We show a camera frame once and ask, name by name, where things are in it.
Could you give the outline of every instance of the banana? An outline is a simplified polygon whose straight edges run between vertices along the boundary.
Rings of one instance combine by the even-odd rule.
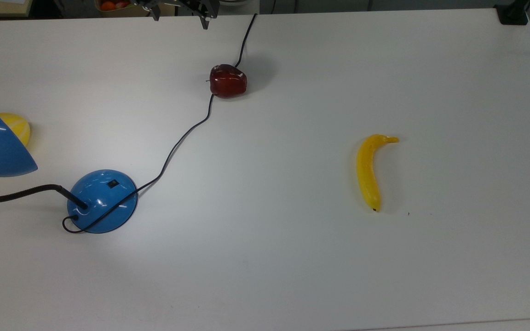
[[[374,211],[379,211],[381,197],[379,188],[374,175],[374,154],[381,146],[388,143],[397,143],[400,141],[397,137],[387,137],[381,134],[369,136],[359,148],[357,153],[357,178],[359,188],[365,199],[365,202]]]

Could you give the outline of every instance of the lemon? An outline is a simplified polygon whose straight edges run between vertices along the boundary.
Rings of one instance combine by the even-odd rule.
[[[24,147],[28,146],[30,140],[30,125],[23,117],[16,114],[1,113],[0,119],[11,129],[11,131],[22,142]]]

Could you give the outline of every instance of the blue desk lamp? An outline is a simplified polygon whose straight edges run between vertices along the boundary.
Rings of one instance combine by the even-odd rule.
[[[19,176],[37,168],[23,143],[0,119],[0,177]],[[72,220],[80,230],[65,229],[74,233],[115,230],[132,216],[138,201],[136,186],[128,176],[115,170],[98,170],[83,176],[70,192],[60,185],[49,184],[0,196],[0,202],[50,190],[69,200],[69,216],[65,220]]]

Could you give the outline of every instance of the floor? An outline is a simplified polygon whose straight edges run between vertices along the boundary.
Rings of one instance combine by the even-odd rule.
[[[260,0],[260,12],[292,13],[297,2],[297,12],[351,12],[365,11],[368,0]],[[374,0],[373,11],[398,11],[422,9],[492,8],[507,5],[512,0]]]

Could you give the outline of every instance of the orange fruit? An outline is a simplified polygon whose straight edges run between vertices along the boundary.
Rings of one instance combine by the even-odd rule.
[[[111,1],[106,1],[101,4],[101,10],[103,11],[113,11],[114,9],[116,9],[116,5]]]

